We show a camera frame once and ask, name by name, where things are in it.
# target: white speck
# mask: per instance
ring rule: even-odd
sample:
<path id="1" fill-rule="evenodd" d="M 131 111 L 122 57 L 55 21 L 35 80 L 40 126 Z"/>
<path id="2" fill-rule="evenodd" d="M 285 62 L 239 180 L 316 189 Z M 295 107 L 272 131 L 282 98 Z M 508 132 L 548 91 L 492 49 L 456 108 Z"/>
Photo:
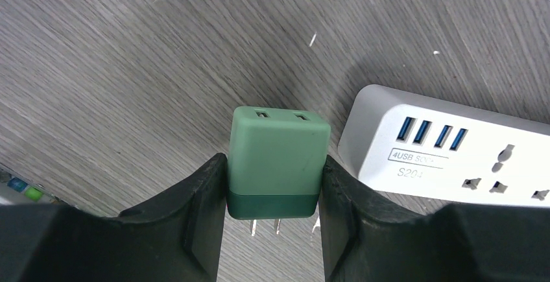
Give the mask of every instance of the white speck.
<path id="1" fill-rule="evenodd" d="M 309 47 L 313 45 L 313 42 L 315 41 L 315 38 L 317 38 L 317 33 L 313 34 L 313 38 L 311 38 L 311 41 L 309 42 Z"/>
<path id="2" fill-rule="evenodd" d="M 321 227 L 321 220 L 317 217 L 317 221 L 315 222 L 315 225 L 313 225 L 313 229 L 311 230 L 311 233 L 315 232 L 315 228 Z"/>

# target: dark green band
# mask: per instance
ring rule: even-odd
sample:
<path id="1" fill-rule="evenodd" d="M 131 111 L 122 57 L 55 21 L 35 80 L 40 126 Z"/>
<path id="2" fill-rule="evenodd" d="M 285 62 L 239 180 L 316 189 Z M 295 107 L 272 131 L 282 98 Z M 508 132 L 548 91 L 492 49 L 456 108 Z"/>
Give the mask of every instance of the dark green band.
<path id="1" fill-rule="evenodd" d="M 276 219 L 310 217 L 315 212 L 318 194 L 299 196 L 241 196 L 227 194 L 228 211 L 235 219 Z"/>

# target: electrical socket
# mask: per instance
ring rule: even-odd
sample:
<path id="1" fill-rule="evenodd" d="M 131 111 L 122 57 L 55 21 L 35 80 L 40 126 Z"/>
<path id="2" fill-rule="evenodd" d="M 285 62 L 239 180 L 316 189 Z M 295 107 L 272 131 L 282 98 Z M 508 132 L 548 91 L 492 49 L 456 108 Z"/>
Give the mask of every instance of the electrical socket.
<path id="1" fill-rule="evenodd" d="M 338 153 L 365 185 L 392 193 L 550 207 L 550 126 L 371 85 Z"/>

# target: black plastic arm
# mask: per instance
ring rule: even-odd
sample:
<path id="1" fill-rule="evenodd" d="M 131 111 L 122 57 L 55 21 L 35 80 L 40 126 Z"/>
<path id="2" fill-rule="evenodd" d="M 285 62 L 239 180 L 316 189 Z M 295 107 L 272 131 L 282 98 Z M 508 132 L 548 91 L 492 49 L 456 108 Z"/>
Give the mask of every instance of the black plastic arm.
<path id="1" fill-rule="evenodd" d="M 331 157 L 319 209 L 326 281 L 550 281 L 548 209 L 450 204 L 421 216 Z"/>
<path id="2" fill-rule="evenodd" d="M 0 207 L 0 281 L 215 281 L 226 167 L 216 154 L 116 218 L 69 206 Z"/>
<path id="3" fill-rule="evenodd" d="M 226 168 L 217 154 L 117 218 L 0 207 L 0 281 L 214 281 Z M 550 280 L 548 209 L 451 204 L 421 216 L 331 157 L 319 205 L 326 281 Z"/>

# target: blue usb port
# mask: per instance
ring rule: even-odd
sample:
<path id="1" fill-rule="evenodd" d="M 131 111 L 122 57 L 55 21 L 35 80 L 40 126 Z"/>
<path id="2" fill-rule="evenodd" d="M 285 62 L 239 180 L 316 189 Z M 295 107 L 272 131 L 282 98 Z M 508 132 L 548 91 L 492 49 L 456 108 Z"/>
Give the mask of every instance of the blue usb port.
<path id="1" fill-rule="evenodd" d="M 437 138 L 437 141 L 435 142 L 435 145 L 433 145 L 435 148 L 441 148 L 443 144 L 445 143 L 445 140 L 447 139 L 447 135 L 449 135 L 449 131 L 451 131 L 453 127 L 449 125 L 443 126 L 443 130 L 441 130 L 441 134 L 439 134 L 439 137 Z"/>
<path id="2" fill-rule="evenodd" d="M 414 137 L 414 141 L 412 141 L 414 144 L 422 144 L 422 141 L 424 140 L 425 135 L 428 133 L 428 129 L 430 127 L 431 122 L 430 121 L 422 121 L 422 124 L 420 125 L 420 128 L 418 129 L 418 132 L 416 133 L 416 136 Z"/>
<path id="3" fill-rule="evenodd" d="M 405 122 L 403 122 L 403 126 L 401 127 L 401 130 L 399 131 L 399 134 L 397 136 L 398 141 L 407 141 L 407 137 L 409 136 L 413 124 L 414 118 L 405 118 Z"/>
<path id="4" fill-rule="evenodd" d="M 453 144 L 451 145 L 452 151 L 457 151 L 459 149 L 460 143 L 464 139 L 464 136 L 466 136 L 466 133 L 468 132 L 467 129 L 461 128 L 457 136 L 455 137 L 455 140 L 453 141 Z"/>

